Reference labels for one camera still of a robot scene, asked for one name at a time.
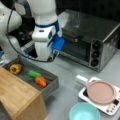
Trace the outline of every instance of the pan handle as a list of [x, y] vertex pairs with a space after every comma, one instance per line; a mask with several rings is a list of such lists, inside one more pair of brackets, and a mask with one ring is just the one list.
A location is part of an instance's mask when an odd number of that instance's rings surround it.
[[88, 83], [88, 79], [87, 78], [85, 78], [83, 76], [80, 76], [80, 75], [77, 75], [76, 78], [77, 78], [76, 82], [78, 82], [79, 84], [83, 84], [84, 86], [87, 85], [87, 83]]

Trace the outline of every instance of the countertop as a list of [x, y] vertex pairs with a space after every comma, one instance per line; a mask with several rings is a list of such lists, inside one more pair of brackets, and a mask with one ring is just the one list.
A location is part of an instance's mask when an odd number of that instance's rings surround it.
[[[82, 101], [78, 93], [84, 86], [76, 83], [78, 74], [88, 79], [95, 76], [120, 87], [120, 50], [99, 73], [61, 55], [52, 63], [35, 62], [34, 64], [59, 77], [59, 88], [46, 100], [48, 116], [45, 120], [69, 120], [70, 109]], [[100, 114], [101, 120], [118, 120], [120, 109], [113, 116], [101, 111]]]

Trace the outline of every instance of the orange object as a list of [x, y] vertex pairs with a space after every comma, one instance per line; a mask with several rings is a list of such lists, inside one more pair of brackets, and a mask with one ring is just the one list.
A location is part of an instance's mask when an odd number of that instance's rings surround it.
[[40, 86], [42, 86], [42, 87], [46, 87], [47, 86], [47, 80], [43, 76], [36, 77], [35, 82], [37, 84], [39, 84]]

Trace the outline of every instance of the toaster oven window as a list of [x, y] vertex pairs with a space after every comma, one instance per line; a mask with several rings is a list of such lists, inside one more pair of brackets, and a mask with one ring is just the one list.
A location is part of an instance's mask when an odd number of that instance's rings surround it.
[[62, 51], [76, 57], [77, 59], [89, 62], [90, 43], [82, 40], [79, 40], [78, 42], [71, 42], [69, 40], [65, 40]]

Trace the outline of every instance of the toaster oven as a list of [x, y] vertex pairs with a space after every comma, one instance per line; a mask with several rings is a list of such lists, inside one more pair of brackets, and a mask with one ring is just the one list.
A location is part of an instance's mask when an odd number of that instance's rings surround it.
[[65, 39], [61, 55], [99, 72], [116, 53], [119, 22], [69, 9], [58, 19]]

